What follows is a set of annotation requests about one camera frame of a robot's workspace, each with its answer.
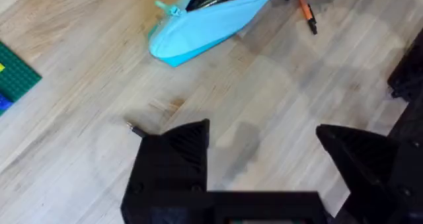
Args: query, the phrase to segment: wooden floor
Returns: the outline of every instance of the wooden floor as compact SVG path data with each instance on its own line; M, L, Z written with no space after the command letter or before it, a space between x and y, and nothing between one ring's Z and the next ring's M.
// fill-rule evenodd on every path
M174 0L162 0L171 3ZM0 40L43 79L0 118L0 223L122 223L139 138L209 118L210 190L348 195L320 123L387 134L405 103L386 80L423 0L271 0L240 33L172 68L147 51L154 0L0 0Z

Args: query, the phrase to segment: light blue pencil case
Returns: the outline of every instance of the light blue pencil case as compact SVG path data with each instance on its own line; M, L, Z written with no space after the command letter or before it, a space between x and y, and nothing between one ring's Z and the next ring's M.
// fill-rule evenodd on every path
M268 0L230 0L186 11L191 0L156 1L166 12L149 33L150 53L176 67L242 29Z

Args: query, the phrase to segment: zipper pull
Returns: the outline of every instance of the zipper pull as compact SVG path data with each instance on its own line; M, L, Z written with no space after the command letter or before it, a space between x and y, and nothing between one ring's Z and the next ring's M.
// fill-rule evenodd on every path
M160 0L156 0L154 4L163 9L164 12L170 16L180 16L186 13L186 10L180 10L176 5L167 5Z

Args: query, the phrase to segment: orange pen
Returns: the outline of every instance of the orange pen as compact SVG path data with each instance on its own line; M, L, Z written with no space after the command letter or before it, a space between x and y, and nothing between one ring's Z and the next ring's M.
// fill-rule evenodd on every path
M313 32L314 35L317 34L317 27L316 27L316 18L313 15L313 12L310 8L310 5L307 3L307 0L299 0L301 8L303 9L305 19L307 19L307 23L310 26L310 30Z

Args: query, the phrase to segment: green lego baseplate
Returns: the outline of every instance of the green lego baseplate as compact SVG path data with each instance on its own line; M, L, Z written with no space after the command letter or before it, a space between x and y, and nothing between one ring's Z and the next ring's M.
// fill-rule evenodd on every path
M0 94L16 102L28 92L41 76L0 42ZM0 109L0 116L5 110Z

